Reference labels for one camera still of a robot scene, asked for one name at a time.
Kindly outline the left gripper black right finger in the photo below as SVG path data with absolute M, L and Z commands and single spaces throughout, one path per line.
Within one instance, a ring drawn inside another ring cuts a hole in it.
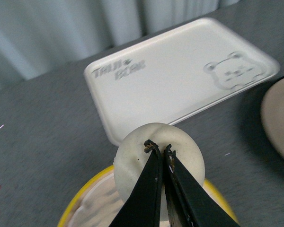
M 172 227 L 238 227 L 202 188 L 167 145 L 163 172 L 169 223 Z

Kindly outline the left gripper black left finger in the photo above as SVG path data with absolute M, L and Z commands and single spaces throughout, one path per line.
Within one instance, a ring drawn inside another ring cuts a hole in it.
M 150 156 L 130 197 L 113 219 L 113 227 L 158 227 L 162 191 L 162 155 L 157 144 L 144 142 Z

